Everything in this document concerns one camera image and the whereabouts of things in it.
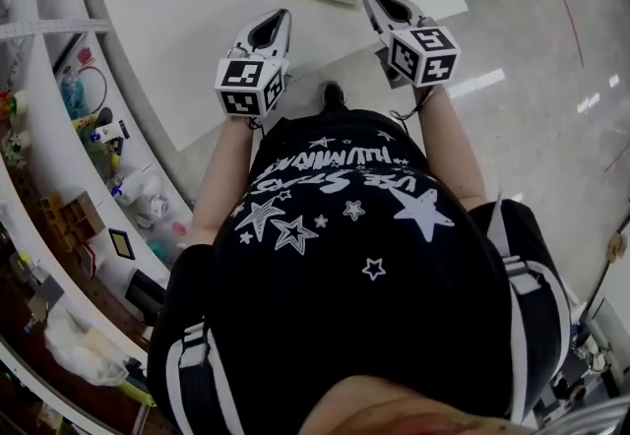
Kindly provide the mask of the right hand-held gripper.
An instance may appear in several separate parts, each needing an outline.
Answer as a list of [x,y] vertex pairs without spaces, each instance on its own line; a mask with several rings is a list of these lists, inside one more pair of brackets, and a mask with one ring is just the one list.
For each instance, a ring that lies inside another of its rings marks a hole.
[[363,0],[384,47],[376,52],[391,89],[448,82],[462,49],[446,27],[424,17],[410,0]]

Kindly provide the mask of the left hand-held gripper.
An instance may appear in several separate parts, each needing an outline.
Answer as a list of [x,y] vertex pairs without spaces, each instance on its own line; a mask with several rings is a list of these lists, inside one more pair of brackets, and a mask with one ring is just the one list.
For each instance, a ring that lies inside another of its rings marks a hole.
[[286,90],[291,23],[291,12],[277,9],[237,33],[219,61],[215,81],[226,116],[264,118],[277,106]]

